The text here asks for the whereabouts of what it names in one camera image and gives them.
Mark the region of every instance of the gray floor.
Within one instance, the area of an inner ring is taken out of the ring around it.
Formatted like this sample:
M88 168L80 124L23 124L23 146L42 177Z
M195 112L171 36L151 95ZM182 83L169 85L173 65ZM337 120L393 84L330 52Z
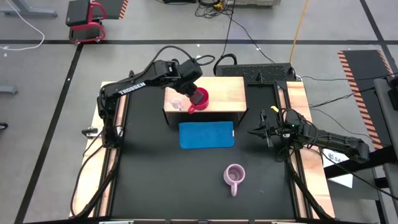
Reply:
M67 1L27 0L31 6L51 7L58 18L27 20L40 29L48 40L66 40L64 25ZM234 19L243 25L253 39L291 40L294 38L304 0L283 0L273 9L237 8ZM394 0L366 0L386 40L398 40L397 15ZM224 39L228 18L202 19L193 15L196 5L166 6L153 0L130 1L121 21L105 21L108 40L182 40ZM0 14L1 40L40 39L40 35L19 18ZM231 26L230 39L248 39L236 24ZM310 1L300 31L302 40L376 40L376 36L358 0ZM39 177L25 222L66 218L69 200L81 164L86 139L80 131L91 124L95 98L102 81L120 80L133 69L141 71L163 45L86 45L81 53L67 99ZM179 45L193 56L213 54L218 57L224 45ZM260 45L261 50L275 62L289 60L291 45ZM0 85L15 85L16 96L0 95L0 121L10 124L0 133L0 223L13 223L27 183L54 113L55 105L71 60L75 45L43 45L24 52L0 52ZM378 45L298 45L293 66L300 76L315 78L344 78L337 57L338 50L382 50ZM389 50L398 58L398 46ZM227 53L234 53L239 63L268 63L256 50L247 45L228 45ZM185 56L167 50L162 59ZM213 65L203 68L212 75ZM304 79L311 104L336 98L351 90L346 82L316 82ZM325 105L323 111L337 119L350 131L366 134L366 128L354 99ZM348 134L325 115L313 111L314 123L321 129ZM390 208L389 219L397 223L391 200L384 198ZM374 202L332 198L336 216L356 222L378 222Z

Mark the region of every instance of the yellow cable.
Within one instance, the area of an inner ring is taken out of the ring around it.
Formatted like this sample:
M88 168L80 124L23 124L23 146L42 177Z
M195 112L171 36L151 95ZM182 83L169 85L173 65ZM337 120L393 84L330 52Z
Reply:
M296 36L294 37L292 51L290 52L290 60L289 60L289 63L290 63L290 64L292 63L292 60L293 60L294 48L296 47L297 37L299 36L299 31L300 31L300 28L301 28L301 23L303 22L304 15L305 15L305 11L307 10L307 5L308 5L308 0L305 0L305 5L304 5L303 12L301 13L300 22L298 22L298 27L297 27L297 31L296 31Z

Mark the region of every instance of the blue towel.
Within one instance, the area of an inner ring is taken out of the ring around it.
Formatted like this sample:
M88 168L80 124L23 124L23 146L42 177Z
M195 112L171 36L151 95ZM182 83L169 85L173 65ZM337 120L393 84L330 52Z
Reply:
M182 149L232 147L234 144L232 121L180 123Z

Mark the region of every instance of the pink mug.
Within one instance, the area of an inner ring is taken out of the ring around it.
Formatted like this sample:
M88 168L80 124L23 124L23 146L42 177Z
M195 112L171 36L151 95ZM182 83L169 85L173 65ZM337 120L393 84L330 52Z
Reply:
M236 196L238 192L238 184L244 180L244 169L239 164L231 164L224 171L224 181L231 186L232 196Z
M205 90L204 88L198 87L197 91L200 91L204 94L203 99L201 99L200 102L196 105L194 105L192 103L192 99L190 99L192 105L188 109L189 114L193 114L193 112L195 110L204 110L209 105L209 93L207 92L207 90Z

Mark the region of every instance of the red mug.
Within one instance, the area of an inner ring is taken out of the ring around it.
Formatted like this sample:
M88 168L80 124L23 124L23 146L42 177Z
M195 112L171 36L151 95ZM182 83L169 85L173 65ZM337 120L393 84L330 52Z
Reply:
M200 92L202 92L204 94L203 99L201 99L200 102L197 105L194 105L192 103L192 99L190 99L191 106L188 109L188 113L189 114L193 114L193 112L195 110L204 110L209 105L209 93L207 92L207 90L205 90L204 88L198 87L197 91L200 91Z

